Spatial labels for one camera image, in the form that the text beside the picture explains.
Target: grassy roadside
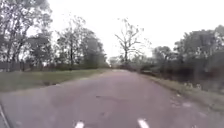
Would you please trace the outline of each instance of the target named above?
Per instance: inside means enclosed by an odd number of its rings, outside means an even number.
[[[88,77],[105,72],[106,69],[0,73],[0,92],[55,85],[67,80]]]
[[[145,77],[149,78],[155,83],[158,83],[168,89],[171,89],[172,91],[180,93],[189,99],[195,100],[200,104],[206,105],[212,110],[224,112],[224,95],[206,92],[196,88],[190,88],[175,81],[164,80],[152,76]]]

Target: sky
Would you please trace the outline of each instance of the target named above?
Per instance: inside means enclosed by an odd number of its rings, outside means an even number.
[[[144,28],[142,36],[156,46],[174,47],[185,32],[214,29],[224,25],[222,0],[48,0],[52,9],[51,29],[67,27],[69,13],[86,20],[86,27],[96,33],[107,57],[120,54],[118,18]]]

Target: bare tree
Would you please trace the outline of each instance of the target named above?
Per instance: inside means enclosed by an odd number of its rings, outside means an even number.
[[[141,35],[141,32],[144,31],[144,29],[130,24],[127,19],[122,19],[121,21],[124,23],[124,28],[121,29],[120,36],[117,34],[115,34],[115,36],[119,40],[120,46],[124,52],[124,64],[127,68],[129,54],[131,52],[141,52],[137,48],[135,48],[135,45],[141,43],[140,41],[138,41],[138,38]]]

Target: road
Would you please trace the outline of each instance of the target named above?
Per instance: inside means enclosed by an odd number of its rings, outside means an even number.
[[[128,71],[1,95],[13,128],[223,128],[216,112]]]

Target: white lane marking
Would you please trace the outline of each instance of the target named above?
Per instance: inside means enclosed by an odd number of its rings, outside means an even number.
[[[138,119],[138,124],[140,125],[141,128],[150,128],[150,126],[144,119]]]
[[[84,128],[84,123],[79,121],[77,124],[74,126],[74,128]]]

